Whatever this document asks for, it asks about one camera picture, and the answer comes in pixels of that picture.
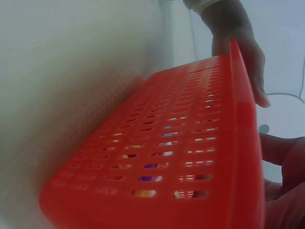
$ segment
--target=finger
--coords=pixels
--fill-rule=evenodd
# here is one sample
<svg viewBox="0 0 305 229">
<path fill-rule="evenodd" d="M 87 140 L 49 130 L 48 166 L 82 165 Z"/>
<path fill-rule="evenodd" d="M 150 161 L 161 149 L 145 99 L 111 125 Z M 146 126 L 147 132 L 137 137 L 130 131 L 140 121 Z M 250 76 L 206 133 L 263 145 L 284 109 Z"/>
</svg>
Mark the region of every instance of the finger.
<svg viewBox="0 0 305 229">
<path fill-rule="evenodd" d="M 264 65 L 265 56 L 261 49 L 257 46 L 254 53 L 254 61 L 252 68 L 252 90 L 256 103 L 261 107 L 269 107 L 271 105 L 265 91 L 264 91 Z"/>
<path fill-rule="evenodd" d="M 270 101 L 264 91 L 265 56 L 256 41 L 252 45 L 241 45 L 241 52 L 247 68 L 255 102 L 261 107 L 269 107 Z"/>
<path fill-rule="evenodd" d="M 279 138 L 261 134 L 261 147 L 263 160 L 281 166 L 289 150 L 301 140 L 301 138 Z"/>
<path fill-rule="evenodd" d="M 265 179 L 265 199 L 266 201 L 272 201 L 279 198 L 282 190 L 282 184 L 272 182 L 270 180 Z"/>
<path fill-rule="evenodd" d="M 266 202 L 265 211 L 266 229 L 304 229 L 305 183 L 275 201 Z"/>
</svg>

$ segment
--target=ventilation slot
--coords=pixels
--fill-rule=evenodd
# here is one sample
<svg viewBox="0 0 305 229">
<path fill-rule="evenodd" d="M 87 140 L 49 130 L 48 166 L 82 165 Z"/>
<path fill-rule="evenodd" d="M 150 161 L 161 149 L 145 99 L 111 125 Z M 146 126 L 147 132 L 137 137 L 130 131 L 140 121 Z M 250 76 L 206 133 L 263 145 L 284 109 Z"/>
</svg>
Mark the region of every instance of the ventilation slot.
<svg viewBox="0 0 305 229">
<path fill-rule="evenodd" d="M 190 199 L 190 198 L 202 199 L 207 197 L 207 191 L 178 190 L 174 192 L 174 196 L 176 199 Z"/>
</svg>

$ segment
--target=hand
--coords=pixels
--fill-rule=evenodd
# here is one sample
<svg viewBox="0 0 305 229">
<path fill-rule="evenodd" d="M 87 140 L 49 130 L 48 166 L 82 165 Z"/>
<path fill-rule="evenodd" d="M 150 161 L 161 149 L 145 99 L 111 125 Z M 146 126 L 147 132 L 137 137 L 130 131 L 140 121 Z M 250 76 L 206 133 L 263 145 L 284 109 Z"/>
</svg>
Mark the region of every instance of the hand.
<svg viewBox="0 0 305 229">
<path fill-rule="evenodd" d="M 261 107 L 269 107 L 270 102 L 264 92 L 264 64 L 265 56 L 249 29 L 235 29 L 226 34 L 214 36 L 213 56 L 229 52 L 229 41 L 237 40 L 248 71 L 254 99 Z"/>
<path fill-rule="evenodd" d="M 265 180 L 266 229 L 305 229 L 305 138 L 261 134 L 263 159 L 282 166 L 283 183 Z"/>
</svg>

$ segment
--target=plastic basket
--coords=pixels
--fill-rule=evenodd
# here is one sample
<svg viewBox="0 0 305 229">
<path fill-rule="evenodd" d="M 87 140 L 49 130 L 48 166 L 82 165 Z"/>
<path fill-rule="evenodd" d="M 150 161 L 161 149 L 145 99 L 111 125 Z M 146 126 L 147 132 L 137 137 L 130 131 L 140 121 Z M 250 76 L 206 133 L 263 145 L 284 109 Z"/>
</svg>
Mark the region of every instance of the plastic basket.
<svg viewBox="0 0 305 229">
<path fill-rule="evenodd" d="M 262 229 L 261 151 L 238 44 L 154 74 L 56 173 L 59 229 Z"/>
</svg>

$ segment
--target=white surface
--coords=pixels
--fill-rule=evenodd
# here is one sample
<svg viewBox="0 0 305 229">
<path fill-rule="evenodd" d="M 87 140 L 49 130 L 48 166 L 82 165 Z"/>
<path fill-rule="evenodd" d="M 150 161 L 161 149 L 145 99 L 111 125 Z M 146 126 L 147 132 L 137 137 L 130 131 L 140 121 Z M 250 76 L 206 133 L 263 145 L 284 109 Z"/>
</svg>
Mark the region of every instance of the white surface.
<svg viewBox="0 0 305 229">
<path fill-rule="evenodd" d="M 171 67 L 159 2 L 1 2 L 0 229 L 52 228 L 42 186 L 144 78 Z"/>
<path fill-rule="evenodd" d="M 173 21 L 174 66 L 196 61 L 192 22 L 189 10 L 182 0 L 169 1 Z"/>
</svg>

